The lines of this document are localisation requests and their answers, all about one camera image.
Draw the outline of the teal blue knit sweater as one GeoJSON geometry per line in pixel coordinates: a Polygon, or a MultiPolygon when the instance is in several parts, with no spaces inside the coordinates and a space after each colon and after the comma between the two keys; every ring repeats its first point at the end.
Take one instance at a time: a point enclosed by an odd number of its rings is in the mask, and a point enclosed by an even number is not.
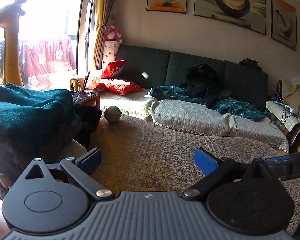
{"type": "Polygon", "coordinates": [[[12,83],[0,86],[0,135],[36,146],[74,118],[72,95],[66,89],[40,92],[12,83]]]}

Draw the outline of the dark navy clothes pile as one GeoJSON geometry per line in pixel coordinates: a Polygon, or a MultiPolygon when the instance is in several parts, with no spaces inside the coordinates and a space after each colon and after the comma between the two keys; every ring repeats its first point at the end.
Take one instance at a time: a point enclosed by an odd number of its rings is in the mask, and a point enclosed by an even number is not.
{"type": "Polygon", "coordinates": [[[220,75],[208,64],[200,64],[186,70],[185,82],[180,86],[191,98],[218,95],[222,88],[220,75]]]}

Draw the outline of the cream lace sofa cover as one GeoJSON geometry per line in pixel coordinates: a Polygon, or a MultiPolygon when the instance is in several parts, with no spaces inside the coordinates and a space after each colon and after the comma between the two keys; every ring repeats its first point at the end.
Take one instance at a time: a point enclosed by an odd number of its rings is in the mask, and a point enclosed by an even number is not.
{"type": "Polygon", "coordinates": [[[289,153],[286,136],[270,119],[252,121],[233,114],[221,114],[203,105],[179,100],[158,100],[149,90],[132,92],[125,96],[104,92],[100,96],[101,109],[118,107],[122,114],[153,122],[178,131],[218,137],[243,137],[261,141],[289,153]]]}

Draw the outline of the floral lace tablecloth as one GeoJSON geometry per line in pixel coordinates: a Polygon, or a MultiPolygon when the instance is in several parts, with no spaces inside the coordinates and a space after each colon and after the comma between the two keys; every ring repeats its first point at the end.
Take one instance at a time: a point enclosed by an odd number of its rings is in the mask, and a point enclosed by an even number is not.
{"type": "Polygon", "coordinates": [[[256,140],[210,137],[175,131],[124,115],[118,123],[101,118],[90,136],[90,145],[101,149],[102,161],[92,178],[111,191],[178,191],[182,193],[203,178],[194,163],[201,147],[217,157],[238,163],[279,154],[256,140]]]}

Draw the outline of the small grey round teapot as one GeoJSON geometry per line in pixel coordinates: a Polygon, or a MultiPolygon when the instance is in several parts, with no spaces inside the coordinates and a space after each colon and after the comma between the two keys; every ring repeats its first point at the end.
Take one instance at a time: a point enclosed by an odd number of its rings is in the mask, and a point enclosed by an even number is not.
{"type": "Polygon", "coordinates": [[[105,111],[104,111],[104,117],[109,122],[110,124],[115,124],[117,123],[120,118],[121,118],[121,111],[118,107],[116,106],[109,106],[105,111]]]}

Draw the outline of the beige jacket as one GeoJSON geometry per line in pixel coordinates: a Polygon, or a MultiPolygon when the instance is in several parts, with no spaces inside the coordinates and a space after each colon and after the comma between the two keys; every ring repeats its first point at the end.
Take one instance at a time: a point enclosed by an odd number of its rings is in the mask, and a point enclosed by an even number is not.
{"type": "Polygon", "coordinates": [[[282,97],[284,103],[297,110],[300,116],[300,83],[292,86],[290,83],[284,82],[282,84],[282,97]]]}

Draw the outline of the teal plaid blanket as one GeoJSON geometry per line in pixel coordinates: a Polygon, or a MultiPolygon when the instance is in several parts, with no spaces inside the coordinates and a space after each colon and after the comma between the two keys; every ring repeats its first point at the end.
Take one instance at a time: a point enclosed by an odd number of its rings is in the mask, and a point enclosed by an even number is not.
{"type": "Polygon", "coordinates": [[[207,95],[203,98],[198,95],[190,96],[186,88],[175,86],[154,87],[149,92],[150,96],[158,100],[171,99],[197,103],[221,114],[234,114],[252,121],[261,121],[271,116],[269,112],[262,112],[248,102],[231,98],[230,94],[229,91],[222,91],[218,95],[207,95]]]}

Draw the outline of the red patterned cushion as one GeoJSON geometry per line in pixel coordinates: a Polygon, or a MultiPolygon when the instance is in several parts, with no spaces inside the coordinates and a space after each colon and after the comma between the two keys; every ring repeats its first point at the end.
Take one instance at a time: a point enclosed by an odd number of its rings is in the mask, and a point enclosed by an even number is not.
{"type": "Polygon", "coordinates": [[[121,79],[99,79],[97,88],[105,89],[113,94],[124,96],[132,92],[141,92],[143,89],[132,81],[121,79]]]}
{"type": "Polygon", "coordinates": [[[125,60],[110,61],[102,68],[100,78],[110,79],[121,71],[121,68],[126,64],[125,60]]]}

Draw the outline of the black object behind sofa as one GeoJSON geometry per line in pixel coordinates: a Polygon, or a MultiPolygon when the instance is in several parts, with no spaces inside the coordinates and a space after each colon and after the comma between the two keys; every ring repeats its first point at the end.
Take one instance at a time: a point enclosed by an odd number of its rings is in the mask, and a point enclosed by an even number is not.
{"type": "Polygon", "coordinates": [[[257,70],[257,71],[262,70],[262,68],[258,65],[258,62],[253,59],[246,58],[246,59],[240,61],[238,64],[248,67],[248,68],[251,68],[251,69],[254,69],[254,70],[257,70]]]}

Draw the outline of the dark green sofa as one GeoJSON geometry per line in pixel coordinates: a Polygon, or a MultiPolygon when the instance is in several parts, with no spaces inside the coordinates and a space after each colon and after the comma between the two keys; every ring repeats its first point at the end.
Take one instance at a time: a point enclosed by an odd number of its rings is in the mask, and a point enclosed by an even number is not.
{"type": "Polygon", "coordinates": [[[175,86],[230,92],[233,99],[248,102],[264,110],[268,92],[268,74],[260,68],[230,61],[154,48],[122,45],[116,56],[126,63],[117,75],[142,88],[175,86]]]}

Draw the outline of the pink mushroom plush toy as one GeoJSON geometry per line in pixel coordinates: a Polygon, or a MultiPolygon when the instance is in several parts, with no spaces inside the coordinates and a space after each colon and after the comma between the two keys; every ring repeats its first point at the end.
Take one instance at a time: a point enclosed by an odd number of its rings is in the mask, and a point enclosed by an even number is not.
{"type": "Polygon", "coordinates": [[[111,26],[108,28],[105,33],[104,39],[106,41],[118,41],[120,43],[122,43],[123,41],[119,28],[115,26],[111,26]]]}

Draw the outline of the right framed abstract picture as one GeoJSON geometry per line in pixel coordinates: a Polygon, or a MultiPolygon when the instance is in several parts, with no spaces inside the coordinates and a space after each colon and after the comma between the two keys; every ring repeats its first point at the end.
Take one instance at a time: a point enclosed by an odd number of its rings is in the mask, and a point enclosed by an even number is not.
{"type": "Polygon", "coordinates": [[[283,0],[271,0],[271,38],[296,50],[296,9],[283,0]]]}

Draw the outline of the yellow curtain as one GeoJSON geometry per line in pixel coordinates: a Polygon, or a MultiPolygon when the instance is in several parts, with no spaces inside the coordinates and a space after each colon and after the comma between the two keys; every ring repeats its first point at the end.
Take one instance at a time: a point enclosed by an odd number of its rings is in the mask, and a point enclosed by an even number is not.
{"type": "Polygon", "coordinates": [[[95,27],[96,41],[94,46],[93,64],[98,69],[102,66],[104,36],[106,25],[110,18],[115,0],[95,0],[95,27]]]}

